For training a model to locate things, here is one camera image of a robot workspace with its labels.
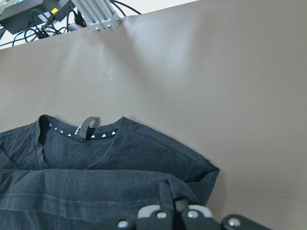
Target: electronic device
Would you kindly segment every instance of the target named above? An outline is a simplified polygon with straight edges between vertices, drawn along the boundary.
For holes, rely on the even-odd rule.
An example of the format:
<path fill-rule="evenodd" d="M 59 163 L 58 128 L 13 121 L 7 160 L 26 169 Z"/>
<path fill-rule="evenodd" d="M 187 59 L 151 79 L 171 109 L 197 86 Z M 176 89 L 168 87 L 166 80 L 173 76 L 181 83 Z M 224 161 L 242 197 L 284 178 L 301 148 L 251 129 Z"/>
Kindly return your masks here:
<path fill-rule="evenodd" d="M 48 23 L 45 16 L 50 19 L 49 22 L 61 21 L 73 8 L 74 4 L 70 0 L 23 0 L 4 9 L 0 16 L 0 24 L 11 34 L 15 34 L 33 27 L 34 23 L 37 25 Z M 45 14 L 43 16 L 35 12 L 34 23 L 31 18 L 33 9 Z"/>

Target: screw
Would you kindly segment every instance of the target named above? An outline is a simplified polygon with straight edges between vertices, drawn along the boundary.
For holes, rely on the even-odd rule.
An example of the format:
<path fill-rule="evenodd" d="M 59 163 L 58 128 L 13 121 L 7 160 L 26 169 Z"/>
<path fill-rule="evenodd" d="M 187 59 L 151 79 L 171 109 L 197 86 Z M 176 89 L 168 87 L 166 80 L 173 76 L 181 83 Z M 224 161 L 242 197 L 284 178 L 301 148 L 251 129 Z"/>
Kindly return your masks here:
<path fill-rule="evenodd" d="M 159 212 L 159 213 L 157 214 L 157 218 L 158 218 L 158 219 L 164 219 L 164 218 L 166 218 L 166 213 L 165 213 L 165 212 Z"/>
<path fill-rule="evenodd" d="M 120 229 L 124 229 L 126 227 L 128 227 L 128 222 L 125 220 L 122 220 L 120 222 L 118 222 L 117 227 L 119 227 Z"/>
<path fill-rule="evenodd" d="M 241 222 L 237 218 L 231 218 L 228 221 L 230 226 L 239 227 L 241 225 Z"/>
<path fill-rule="evenodd" d="M 190 211 L 190 212 L 188 212 L 188 217 L 189 218 L 197 218 L 198 217 L 198 213 L 197 213 L 197 211 Z"/>

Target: beige table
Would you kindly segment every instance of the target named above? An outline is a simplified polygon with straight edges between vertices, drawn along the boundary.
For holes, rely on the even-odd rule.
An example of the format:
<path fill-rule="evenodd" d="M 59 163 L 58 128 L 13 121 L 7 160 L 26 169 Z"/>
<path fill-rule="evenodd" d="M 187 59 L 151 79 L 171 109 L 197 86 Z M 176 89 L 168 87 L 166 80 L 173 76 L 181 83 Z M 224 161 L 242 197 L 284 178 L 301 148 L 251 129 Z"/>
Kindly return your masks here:
<path fill-rule="evenodd" d="M 0 131 L 122 115 L 220 167 L 208 207 L 307 225 L 307 1 L 203 0 L 0 50 Z"/>

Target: bolt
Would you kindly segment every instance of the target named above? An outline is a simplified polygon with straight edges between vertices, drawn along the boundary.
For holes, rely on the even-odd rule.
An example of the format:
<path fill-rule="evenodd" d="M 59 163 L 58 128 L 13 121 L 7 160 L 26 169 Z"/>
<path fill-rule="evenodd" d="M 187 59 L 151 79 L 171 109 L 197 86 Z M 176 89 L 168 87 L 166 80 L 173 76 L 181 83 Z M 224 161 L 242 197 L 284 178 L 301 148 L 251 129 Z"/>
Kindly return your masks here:
<path fill-rule="evenodd" d="M 188 217 L 189 218 L 197 218 L 198 217 L 197 211 L 192 210 L 192 211 L 188 212 Z"/>
<path fill-rule="evenodd" d="M 157 214 L 157 218 L 158 218 L 158 219 L 164 219 L 164 218 L 166 218 L 166 213 L 165 213 L 165 212 L 159 212 L 159 213 Z"/>
<path fill-rule="evenodd" d="M 128 222 L 125 220 L 122 220 L 120 222 L 118 222 L 117 227 L 119 227 L 120 229 L 124 229 L 126 227 L 128 227 Z"/>
<path fill-rule="evenodd" d="M 228 221 L 230 226 L 239 227 L 241 225 L 240 221 L 237 218 L 230 218 Z"/>

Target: yellow label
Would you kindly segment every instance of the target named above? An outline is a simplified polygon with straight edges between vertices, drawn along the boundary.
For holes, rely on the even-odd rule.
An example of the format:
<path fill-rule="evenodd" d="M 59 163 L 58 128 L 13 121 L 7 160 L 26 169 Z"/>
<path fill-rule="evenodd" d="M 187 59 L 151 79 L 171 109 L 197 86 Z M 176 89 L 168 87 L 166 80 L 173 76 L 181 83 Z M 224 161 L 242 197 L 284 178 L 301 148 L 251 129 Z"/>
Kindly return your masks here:
<path fill-rule="evenodd" d="M 59 10 L 57 8 L 53 8 L 53 10 L 51 11 L 51 13 L 55 14 L 56 12 L 58 12 Z"/>

